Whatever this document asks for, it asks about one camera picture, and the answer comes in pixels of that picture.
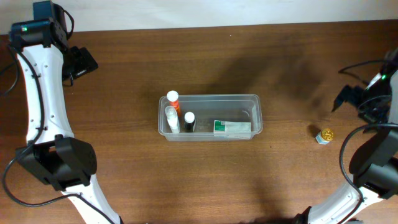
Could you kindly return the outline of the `small jar gold lid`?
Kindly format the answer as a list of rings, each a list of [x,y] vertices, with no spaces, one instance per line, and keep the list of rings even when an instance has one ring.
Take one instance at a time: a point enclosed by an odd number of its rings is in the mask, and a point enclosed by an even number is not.
[[[317,143],[326,145],[334,138],[334,133],[331,129],[322,129],[315,137]]]

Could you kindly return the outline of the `orange tablet tube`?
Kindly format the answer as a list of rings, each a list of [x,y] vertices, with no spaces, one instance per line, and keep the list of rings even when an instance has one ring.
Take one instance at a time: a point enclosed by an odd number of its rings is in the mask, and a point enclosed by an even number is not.
[[[178,117],[181,116],[181,109],[179,103],[179,94],[175,90],[171,90],[166,95],[170,105],[176,110]]]

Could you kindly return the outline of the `white spray bottle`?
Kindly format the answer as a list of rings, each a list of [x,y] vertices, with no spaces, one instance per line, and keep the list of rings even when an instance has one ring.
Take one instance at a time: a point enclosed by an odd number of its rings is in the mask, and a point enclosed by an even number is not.
[[[165,108],[165,115],[171,132],[173,134],[178,134],[180,132],[180,122],[176,109],[173,106],[167,106]]]

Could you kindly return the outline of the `dark bottle white cap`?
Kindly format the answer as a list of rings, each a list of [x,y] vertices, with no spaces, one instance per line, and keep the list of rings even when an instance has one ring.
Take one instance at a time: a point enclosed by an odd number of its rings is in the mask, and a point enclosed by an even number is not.
[[[186,112],[184,115],[184,128],[186,132],[192,133],[195,130],[196,117],[191,111]]]

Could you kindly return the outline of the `white green medicine box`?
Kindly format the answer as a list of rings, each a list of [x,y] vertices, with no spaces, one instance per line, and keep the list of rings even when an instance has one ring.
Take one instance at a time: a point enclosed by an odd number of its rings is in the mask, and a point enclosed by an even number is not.
[[[214,120],[213,133],[223,138],[250,139],[251,123]]]

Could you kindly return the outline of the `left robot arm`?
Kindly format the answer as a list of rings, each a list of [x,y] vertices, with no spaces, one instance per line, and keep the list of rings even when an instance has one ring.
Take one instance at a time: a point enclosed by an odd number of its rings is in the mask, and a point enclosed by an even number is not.
[[[75,138],[65,106],[64,81],[73,82],[98,64],[86,48],[69,45],[74,20],[62,6],[35,2],[33,15],[13,24],[9,33],[29,115],[27,144],[16,151],[14,162],[69,199],[86,223],[121,223],[98,183],[93,146]]]

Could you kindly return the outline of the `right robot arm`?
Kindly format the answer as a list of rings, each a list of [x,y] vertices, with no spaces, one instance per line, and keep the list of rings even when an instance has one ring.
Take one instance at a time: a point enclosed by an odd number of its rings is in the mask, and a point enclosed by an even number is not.
[[[342,143],[339,166],[344,184],[323,203],[297,214],[293,223],[356,223],[357,213],[397,195],[397,50],[388,52],[380,63],[379,72],[365,88],[346,85],[333,102],[334,110],[343,103],[353,105],[366,122]],[[374,136],[355,151],[345,169],[346,146],[360,131]]]

